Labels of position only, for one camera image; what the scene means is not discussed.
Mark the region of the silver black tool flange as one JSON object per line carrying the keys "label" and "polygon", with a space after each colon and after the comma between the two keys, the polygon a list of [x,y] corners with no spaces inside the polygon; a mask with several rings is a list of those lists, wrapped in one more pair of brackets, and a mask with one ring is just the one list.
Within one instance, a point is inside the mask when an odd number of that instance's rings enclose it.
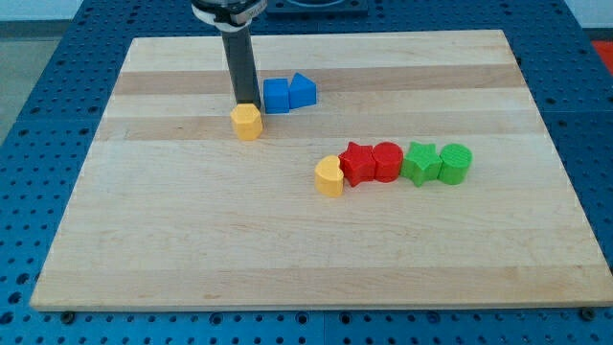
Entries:
{"label": "silver black tool flange", "polygon": [[191,0],[200,21],[226,33],[248,27],[267,7],[266,0]]}

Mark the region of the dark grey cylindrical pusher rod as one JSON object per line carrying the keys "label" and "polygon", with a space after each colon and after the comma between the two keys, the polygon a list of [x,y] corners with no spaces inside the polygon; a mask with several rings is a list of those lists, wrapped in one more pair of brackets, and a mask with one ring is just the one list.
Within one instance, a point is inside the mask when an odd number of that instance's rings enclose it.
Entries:
{"label": "dark grey cylindrical pusher rod", "polygon": [[249,27],[222,32],[221,37],[236,102],[260,109],[261,95]]}

